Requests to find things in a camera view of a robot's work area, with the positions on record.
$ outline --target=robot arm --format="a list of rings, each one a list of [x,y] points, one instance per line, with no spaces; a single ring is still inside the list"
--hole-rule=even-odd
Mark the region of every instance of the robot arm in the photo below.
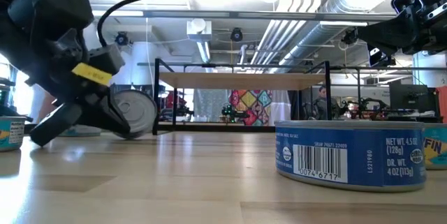
[[[101,29],[122,1],[99,20],[99,49],[87,51],[82,31],[93,21],[89,0],[0,0],[0,53],[57,99],[59,107],[30,132],[44,146],[73,124],[111,130],[131,129],[117,107],[109,79],[124,61],[116,45],[107,45]]]
[[[427,50],[430,54],[447,49],[447,0],[392,0],[397,16],[385,22],[358,27],[347,32],[343,41],[351,44],[357,39],[368,43],[375,62],[388,60],[398,50],[414,54]]]

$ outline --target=colorful fabric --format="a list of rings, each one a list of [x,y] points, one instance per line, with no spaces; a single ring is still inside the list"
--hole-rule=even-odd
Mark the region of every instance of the colorful fabric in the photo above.
[[[246,126],[268,126],[272,91],[232,90],[229,101],[236,110],[247,112],[249,117],[243,119]]]

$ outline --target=person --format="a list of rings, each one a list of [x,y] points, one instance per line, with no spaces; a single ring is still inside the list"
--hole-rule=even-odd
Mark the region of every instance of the person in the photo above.
[[[339,106],[335,98],[330,99],[332,105],[332,118],[336,119],[339,116]],[[314,107],[316,109],[316,119],[328,120],[328,114],[326,113],[326,86],[321,85],[318,89],[318,98],[314,100]]]

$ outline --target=can label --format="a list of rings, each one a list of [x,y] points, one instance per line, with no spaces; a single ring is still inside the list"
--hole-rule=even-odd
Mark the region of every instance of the can label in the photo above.
[[[358,186],[425,181],[421,130],[276,129],[277,169]]]
[[[424,131],[426,165],[447,165],[447,128],[426,128]]]
[[[0,121],[0,147],[14,147],[23,141],[22,121]]]

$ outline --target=black metal frame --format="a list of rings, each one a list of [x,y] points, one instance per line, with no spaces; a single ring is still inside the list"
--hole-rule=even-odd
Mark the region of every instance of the black metal frame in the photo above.
[[[139,63],[139,66],[148,66],[149,64],[146,63]],[[322,68],[325,69],[325,81],[326,81],[326,87],[327,87],[327,94],[329,95],[328,98],[330,98],[330,70],[329,70],[329,62],[324,61],[321,64],[313,67],[312,69],[304,72],[304,73],[311,73],[313,70],[317,69],[318,67],[322,66]],[[155,59],[155,77],[154,77],[154,100],[157,106],[157,116],[154,122],[154,127],[152,129],[153,135],[158,135],[159,130],[163,131],[176,131],[176,130],[188,130],[188,131],[209,131],[209,132],[221,132],[221,131],[228,131],[228,132],[240,132],[240,133],[273,133],[274,132],[274,126],[216,126],[216,125],[207,125],[203,124],[200,126],[197,125],[184,125],[184,124],[177,124],[177,87],[174,87],[174,101],[173,101],[173,122],[171,125],[159,125],[159,110],[160,110],[160,102],[159,102],[159,85],[160,85],[160,67],[164,66],[166,67],[170,72],[174,72],[174,70],[163,60],[161,59]],[[202,68],[216,68],[216,67],[229,67],[232,68],[232,72],[234,73],[234,69],[237,67],[240,68],[301,68],[304,70],[308,69],[308,66],[286,66],[286,65],[263,65],[263,64],[247,64],[247,65],[239,65],[239,64],[184,64],[183,65],[183,72],[186,72],[186,69],[188,67],[197,66]],[[299,112],[298,114],[301,114],[301,101],[302,101],[302,93],[301,91],[298,91],[298,108]],[[328,119],[332,119],[332,114],[330,113],[331,110],[328,110]]]

